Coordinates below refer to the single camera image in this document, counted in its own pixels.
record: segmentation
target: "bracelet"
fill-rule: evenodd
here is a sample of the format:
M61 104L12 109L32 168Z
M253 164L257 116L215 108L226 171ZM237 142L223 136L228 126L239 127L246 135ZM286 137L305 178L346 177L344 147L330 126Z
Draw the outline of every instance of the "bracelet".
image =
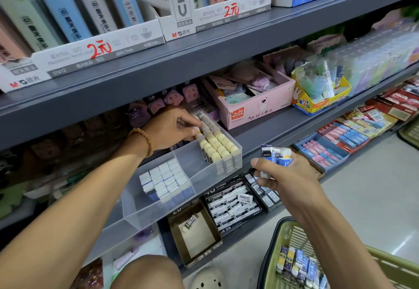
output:
M153 154L153 142L151 141L151 138L147 135L147 133L144 130L140 128L134 128L129 132L128 136L131 136L135 132L141 134L147 140L149 149L146 158L151 157L151 155Z

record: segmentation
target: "handwritten price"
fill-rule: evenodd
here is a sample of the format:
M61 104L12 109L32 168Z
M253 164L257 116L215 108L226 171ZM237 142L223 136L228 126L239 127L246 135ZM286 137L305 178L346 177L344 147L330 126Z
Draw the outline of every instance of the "handwritten price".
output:
M95 51L95 53L92 55L91 59L95 59L99 55L112 52L112 47L108 42L105 44L105 43L103 43L103 40L99 40L99 41L96 41L96 43L101 43L101 44L96 46L96 45L90 43L90 44L87 45L87 48L93 48L93 50Z
M231 4L231 6L225 6L224 9L227 10L227 12L224 15L224 18L225 18L225 17L229 17L231 15L238 15L238 12L239 12L240 8L237 5L237 2L234 2L234 3Z

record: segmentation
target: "yellow cardboard box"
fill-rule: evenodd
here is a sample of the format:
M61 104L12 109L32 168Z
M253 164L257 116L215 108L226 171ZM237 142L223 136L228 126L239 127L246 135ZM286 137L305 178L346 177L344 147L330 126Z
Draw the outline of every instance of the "yellow cardboard box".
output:
M340 87L348 87L346 90L324 101L313 103L313 101L296 80L294 72L292 72L291 77L295 80L295 88L292 95L291 104L294 105L296 109L302 111L308 116L312 116L321 110L330 107L339 101L342 101L349 95L349 92L351 91L351 85L344 77L342 77Z

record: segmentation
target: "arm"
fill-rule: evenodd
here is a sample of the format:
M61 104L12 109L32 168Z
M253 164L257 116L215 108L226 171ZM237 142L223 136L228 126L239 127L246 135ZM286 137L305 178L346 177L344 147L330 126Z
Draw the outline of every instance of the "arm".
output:
M351 225L326 197L308 161L298 154L292 158L289 167L258 158L251 163L255 169L271 174L272 179L259 179L258 184L279 193L306 232L330 286L393 288Z
M181 109L154 117L143 127L154 150L168 148L196 131L179 129L177 119L201 122ZM0 279L7 289L70 287L135 169L149 151L139 133L103 165L25 228L0 253Z

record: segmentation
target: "clear plastic tray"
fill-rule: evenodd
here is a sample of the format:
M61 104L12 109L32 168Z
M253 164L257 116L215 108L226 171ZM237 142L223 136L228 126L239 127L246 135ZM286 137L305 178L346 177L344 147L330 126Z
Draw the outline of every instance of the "clear plastic tray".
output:
M242 167L241 145L224 129L220 131L239 148L237 154L231 159L222 159L208 165L198 141L195 140L135 170L84 265L240 169ZM144 193L139 176L173 158L178 160L185 172L187 182L190 184L189 190L174 198L152 201Z

